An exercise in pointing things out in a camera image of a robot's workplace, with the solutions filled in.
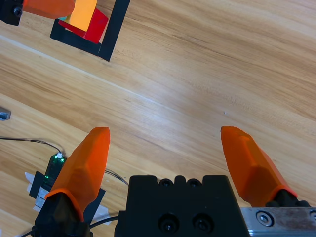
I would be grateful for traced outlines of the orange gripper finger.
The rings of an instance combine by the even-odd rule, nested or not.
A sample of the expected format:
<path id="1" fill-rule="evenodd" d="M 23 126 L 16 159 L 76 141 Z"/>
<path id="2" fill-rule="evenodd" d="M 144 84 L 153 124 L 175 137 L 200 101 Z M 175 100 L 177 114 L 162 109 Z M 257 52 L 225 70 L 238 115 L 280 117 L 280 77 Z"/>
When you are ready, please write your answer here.
<path id="1" fill-rule="evenodd" d="M 34 225 L 36 237 L 91 237 L 83 213 L 97 199 L 106 170 L 110 130 L 96 127 L 67 158 Z"/>
<path id="2" fill-rule="evenodd" d="M 239 196 L 252 207 L 309 207 L 283 178 L 254 139 L 233 126 L 221 128 L 229 173 Z"/>
<path id="3" fill-rule="evenodd" d="M 1 0 L 0 20 L 18 26 L 24 12 L 56 19 L 70 15 L 74 8 L 74 0 Z"/>

